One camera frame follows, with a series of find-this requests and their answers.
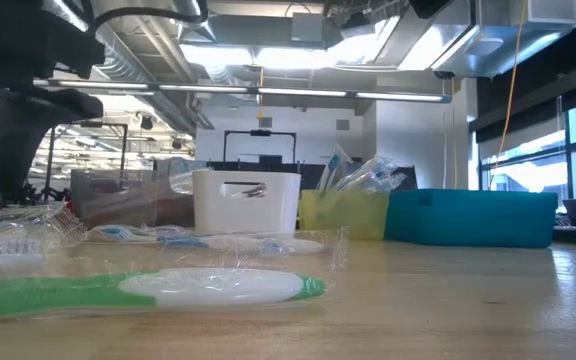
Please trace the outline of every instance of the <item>ceiling light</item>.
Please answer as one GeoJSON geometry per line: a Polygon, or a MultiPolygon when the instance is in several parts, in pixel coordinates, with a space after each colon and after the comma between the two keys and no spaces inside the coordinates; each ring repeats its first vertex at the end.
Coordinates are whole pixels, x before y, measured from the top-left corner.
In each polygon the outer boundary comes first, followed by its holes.
{"type": "Polygon", "coordinates": [[[309,89],[277,89],[277,88],[259,88],[259,93],[264,95],[306,95],[306,96],[328,96],[344,97],[345,91],[333,90],[309,90],[309,89]]]}
{"type": "Polygon", "coordinates": [[[250,65],[252,55],[244,48],[224,46],[179,45],[186,60],[194,64],[224,66],[250,65]]]}
{"type": "Polygon", "coordinates": [[[319,49],[264,48],[257,56],[256,64],[270,69],[321,69],[334,65],[319,49]]]}
{"type": "Polygon", "coordinates": [[[443,95],[415,95],[415,94],[358,92],[356,96],[360,99],[372,99],[372,100],[401,100],[401,101],[420,101],[420,102],[450,101],[450,97],[443,95]]]}
{"type": "Polygon", "coordinates": [[[77,143],[88,145],[88,146],[97,146],[97,141],[89,139],[87,137],[78,137],[75,139],[77,143]]]}
{"type": "Polygon", "coordinates": [[[208,93],[245,94],[248,89],[236,86],[211,86],[211,85],[160,85],[161,90],[171,91],[194,91],[208,93]]]}
{"type": "Polygon", "coordinates": [[[120,83],[120,82],[105,82],[105,81],[58,81],[59,85],[66,87],[81,87],[81,88],[107,88],[109,84],[113,85],[115,90],[124,89],[148,89],[148,84],[136,84],[136,83],[120,83]]]}
{"type": "Polygon", "coordinates": [[[152,116],[143,115],[141,117],[141,128],[144,130],[152,130],[153,123],[152,123],[152,116]]]}
{"type": "Polygon", "coordinates": [[[39,168],[36,168],[33,166],[30,168],[30,172],[35,173],[35,174],[45,174],[46,170],[39,169],[39,168]]]}
{"type": "Polygon", "coordinates": [[[431,69],[436,70],[441,65],[443,65],[448,59],[450,59],[459,49],[461,49],[470,39],[472,39],[475,35],[479,33],[479,25],[474,26],[470,29],[466,35],[462,36],[459,41],[457,41],[453,46],[451,46],[448,51],[446,51],[443,55],[435,61],[434,64],[430,66],[431,69]]]}

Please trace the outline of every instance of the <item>wooden table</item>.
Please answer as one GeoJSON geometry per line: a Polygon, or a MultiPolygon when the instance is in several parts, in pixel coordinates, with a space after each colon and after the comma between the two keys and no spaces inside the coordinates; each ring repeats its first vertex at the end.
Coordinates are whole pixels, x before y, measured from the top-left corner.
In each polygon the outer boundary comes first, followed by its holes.
{"type": "Polygon", "coordinates": [[[576,246],[353,243],[336,302],[0,322],[0,359],[576,359],[576,246]]]}

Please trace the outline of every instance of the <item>blue storage box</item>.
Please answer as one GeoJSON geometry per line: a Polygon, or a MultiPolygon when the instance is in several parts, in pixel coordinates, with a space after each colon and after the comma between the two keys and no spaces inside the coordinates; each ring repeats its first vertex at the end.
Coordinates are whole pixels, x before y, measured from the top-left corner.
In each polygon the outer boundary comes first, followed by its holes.
{"type": "Polygon", "coordinates": [[[545,248],[557,194],[468,190],[391,193],[385,238],[424,245],[545,248]]]}

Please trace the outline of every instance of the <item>fluorescent light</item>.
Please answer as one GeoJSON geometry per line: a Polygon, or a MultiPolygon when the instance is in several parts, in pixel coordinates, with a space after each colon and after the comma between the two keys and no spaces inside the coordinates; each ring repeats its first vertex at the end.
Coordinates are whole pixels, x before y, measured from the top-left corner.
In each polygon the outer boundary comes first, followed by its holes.
{"type": "Polygon", "coordinates": [[[88,146],[97,146],[97,142],[95,140],[89,139],[87,137],[78,137],[78,138],[75,138],[75,141],[80,142],[84,145],[88,145],[88,146]]]}
{"type": "MultiPolygon", "coordinates": [[[[122,140],[121,136],[96,136],[99,140],[122,140]]],[[[151,137],[138,137],[138,136],[128,136],[127,141],[157,141],[151,137]]]]}
{"type": "Polygon", "coordinates": [[[430,66],[431,69],[436,70],[441,65],[443,65],[448,59],[450,59],[459,49],[461,49],[470,39],[472,39],[475,35],[479,33],[479,25],[474,26],[470,29],[466,35],[464,35],[459,41],[457,41],[453,46],[451,46],[448,51],[446,51],[443,55],[435,61],[434,64],[430,66]]]}
{"type": "Polygon", "coordinates": [[[381,31],[379,31],[377,39],[372,44],[370,49],[366,52],[366,55],[364,56],[363,60],[364,64],[371,61],[374,62],[375,60],[377,60],[377,57],[381,53],[381,50],[383,50],[384,46],[386,45],[386,41],[390,39],[390,35],[392,35],[392,32],[395,31],[395,27],[397,27],[397,24],[399,23],[400,19],[401,18],[399,16],[393,16],[390,19],[386,20],[386,23],[383,25],[383,28],[381,29],[381,31]]]}
{"type": "Polygon", "coordinates": [[[45,174],[46,170],[39,169],[39,168],[36,168],[33,166],[30,168],[30,172],[35,173],[35,174],[45,174]]]}
{"type": "Polygon", "coordinates": [[[269,69],[321,69],[334,65],[334,62],[324,50],[264,48],[259,52],[256,64],[269,69]]]}
{"type": "Polygon", "coordinates": [[[248,92],[245,87],[236,86],[210,86],[210,85],[160,85],[161,90],[171,91],[196,91],[209,93],[244,94],[248,92]]]}
{"type": "Polygon", "coordinates": [[[244,48],[179,45],[186,60],[204,66],[250,65],[252,55],[244,48]]]}
{"type": "Polygon", "coordinates": [[[148,84],[135,84],[135,83],[120,83],[113,81],[59,81],[59,85],[66,87],[83,87],[83,88],[100,88],[107,89],[111,87],[111,90],[135,90],[135,89],[148,89],[148,84]]]}
{"type": "Polygon", "coordinates": [[[401,100],[401,101],[421,101],[421,102],[444,102],[447,98],[441,95],[415,95],[415,94],[392,94],[392,93],[365,93],[358,92],[360,99],[372,100],[401,100]]]}
{"type": "Polygon", "coordinates": [[[344,97],[345,91],[332,90],[310,90],[310,89],[277,89],[277,88],[259,88],[260,94],[268,95],[310,95],[310,96],[329,96],[344,97]]]}
{"type": "Polygon", "coordinates": [[[111,96],[155,96],[154,91],[108,90],[111,96]]]}

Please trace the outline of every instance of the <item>light fixture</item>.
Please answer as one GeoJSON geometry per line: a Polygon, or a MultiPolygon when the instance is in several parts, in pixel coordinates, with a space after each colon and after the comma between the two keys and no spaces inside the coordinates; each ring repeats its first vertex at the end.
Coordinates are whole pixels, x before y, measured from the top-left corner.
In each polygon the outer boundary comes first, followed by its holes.
{"type": "Polygon", "coordinates": [[[45,173],[46,173],[46,170],[39,169],[39,168],[36,168],[36,167],[32,166],[32,167],[30,168],[30,172],[35,173],[35,174],[45,174],[45,173]]]}
{"type": "MultiPolygon", "coordinates": [[[[76,81],[78,86],[86,87],[88,81],[76,81]]],[[[123,83],[106,82],[107,89],[121,87],[123,83]]],[[[56,82],[50,86],[62,86],[62,82],[56,82]]],[[[323,96],[334,98],[359,98],[373,100],[393,100],[393,101],[422,101],[422,102],[441,102],[448,103],[451,97],[448,95],[427,95],[427,94],[410,94],[410,93],[377,93],[362,92],[356,90],[315,90],[303,88],[269,88],[269,87],[235,87],[235,86],[216,86],[216,85],[195,85],[195,84],[148,84],[152,90],[168,91],[188,91],[188,92],[206,92],[206,93],[226,93],[226,94],[262,94],[262,95],[294,95],[294,96],[323,96]]]]}
{"type": "Polygon", "coordinates": [[[479,33],[479,25],[475,25],[472,29],[470,29],[466,35],[462,36],[453,46],[451,46],[448,51],[446,51],[443,55],[435,61],[430,68],[433,70],[437,70],[441,65],[443,65],[448,59],[450,59],[459,49],[461,49],[470,39],[472,39],[475,35],[479,33]]]}
{"type": "Polygon", "coordinates": [[[97,146],[97,142],[93,139],[87,137],[76,137],[75,141],[79,144],[87,145],[87,146],[97,146]]]}
{"type": "Polygon", "coordinates": [[[416,94],[396,94],[396,93],[369,93],[358,92],[356,96],[360,99],[371,100],[400,100],[419,102],[450,102],[450,97],[442,95],[416,95],[416,94]]]}
{"type": "Polygon", "coordinates": [[[304,95],[304,96],[327,96],[344,97],[345,91],[334,90],[310,90],[310,89],[281,89],[281,88],[259,88],[262,95],[304,95]]]}
{"type": "Polygon", "coordinates": [[[334,65],[326,51],[301,48],[263,48],[256,65],[269,69],[321,69],[334,65]]]}
{"type": "Polygon", "coordinates": [[[225,46],[179,45],[186,60],[207,66],[250,65],[252,55],[245,48],[225,46]]]}
{"type": "Polygon", "coordinates": [[[152,130],[153,123],[152,123],[152,116],[150,115],[142,115],[141,116],[141,128],[144,130],[152,130]]]}
{"type": "Polygon", "coordinates": [[[183,143],[181,142],[181,139],[173,139],[172,144],[170,144],[170,146],[175,150],[180,150],[182,145],[183,143]]]}
{"type": "MultiPolygon", "coordinates": [[[[59,85],[66,87],[85,87],[85,88],[100,88],[104,89],[108,86],[109,82],[106,81],[58,81],[59,85]]],[[[148,89],[148,84],[138,84],[138,83],[115,83],[119,88],[115,87],[114,90],[139,90],[148,89]]]]}
{"type": "MultiPolygon", "coordinates": [[[[121,136],[95,136],[99,140],[122,140],[121,136]]],[[[151,137],[128,136],[126,141],[157,141],[151,137]]]]}
{"type": "Polygon", "coordinates": [[[226,94],[245,94],[248,92],[248,89],[245,87],[217,85],[159,85],[159,89],[170,91],[194,91],[226,94]]]}

